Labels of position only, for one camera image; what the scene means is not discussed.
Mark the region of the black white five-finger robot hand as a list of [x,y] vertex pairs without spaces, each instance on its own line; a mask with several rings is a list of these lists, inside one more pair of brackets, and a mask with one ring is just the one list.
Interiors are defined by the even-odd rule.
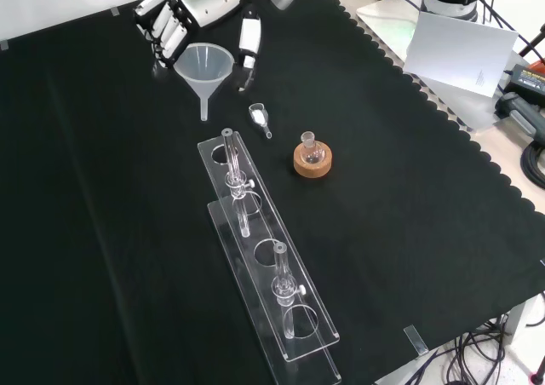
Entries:
[[[294,2],[267,1],[280,11]],[[242,22],[233,82],[244,92],[254,80],[261,46],[261,17],[251,0],[143,0],[135,7],[134,18],[151,44],[156,64],[172,68],[196,32],[217,26],[238,11]]]

